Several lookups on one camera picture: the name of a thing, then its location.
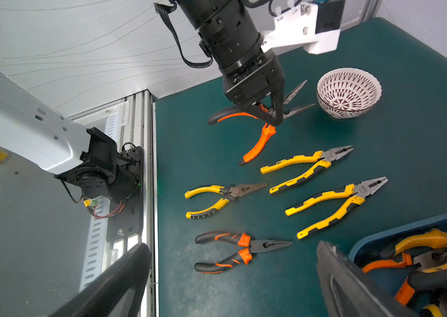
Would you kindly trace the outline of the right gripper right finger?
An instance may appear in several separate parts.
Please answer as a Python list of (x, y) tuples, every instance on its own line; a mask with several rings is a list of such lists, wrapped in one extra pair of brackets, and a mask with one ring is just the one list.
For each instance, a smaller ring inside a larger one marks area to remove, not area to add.
[(317, 273), (329, 316), (416, 316), (334, 244), (322, 240), (317, 245)]

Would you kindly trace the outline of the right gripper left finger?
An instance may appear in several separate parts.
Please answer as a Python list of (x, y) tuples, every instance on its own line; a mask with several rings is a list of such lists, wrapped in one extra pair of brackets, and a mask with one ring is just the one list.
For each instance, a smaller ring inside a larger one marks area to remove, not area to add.
[(147, 288), (151, 251), (136, 244), (53, 316), (137, 316)]

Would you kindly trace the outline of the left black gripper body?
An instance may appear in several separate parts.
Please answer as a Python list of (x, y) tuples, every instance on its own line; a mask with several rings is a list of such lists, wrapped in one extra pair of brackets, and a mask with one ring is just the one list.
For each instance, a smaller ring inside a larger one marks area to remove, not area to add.
[(240, 55), (222, 50), (219, 69), (225, 95), (239, 110), (273, 126), (284, 121), (285, 74), (274, 52), (251, 50)]

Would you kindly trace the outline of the blue plastic storage box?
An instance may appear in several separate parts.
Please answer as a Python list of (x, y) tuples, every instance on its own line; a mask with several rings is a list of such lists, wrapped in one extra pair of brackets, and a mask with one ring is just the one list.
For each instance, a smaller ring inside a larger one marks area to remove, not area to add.
[[(409, 236), (421, 235), (432, 229), (447, 233), (447, 214), (366, 237), (351, 250), (349, 258), (362, 270), (369, 263), (380, 260), (384, 249), (391, 248)], [(396, 300), (396, 293), (412, 270), (411, 267), (385, 268), (364, 273)], [(416, 316), (447, 316), (447, 290), (419, 291), (403, 306), (416, 313)]]

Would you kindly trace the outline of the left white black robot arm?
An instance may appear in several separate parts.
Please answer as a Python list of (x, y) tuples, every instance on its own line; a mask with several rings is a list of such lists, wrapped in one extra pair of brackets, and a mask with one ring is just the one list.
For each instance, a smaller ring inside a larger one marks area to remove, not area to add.
[(0, 1), (0, 147), (59, 174), (113, 102), (214, 79), (192, 71), (152, 1)]

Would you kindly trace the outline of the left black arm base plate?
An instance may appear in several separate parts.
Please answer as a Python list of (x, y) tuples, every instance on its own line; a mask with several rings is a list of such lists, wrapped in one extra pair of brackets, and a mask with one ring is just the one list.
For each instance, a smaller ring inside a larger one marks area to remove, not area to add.
[(140, 234), (144, 228), (144, 150), (131, 142), (125, 142), (118, 156), (118, 163), (136, 177), (136, 187), (116, 214), (107, 219), (106, 241), (118, 240)]

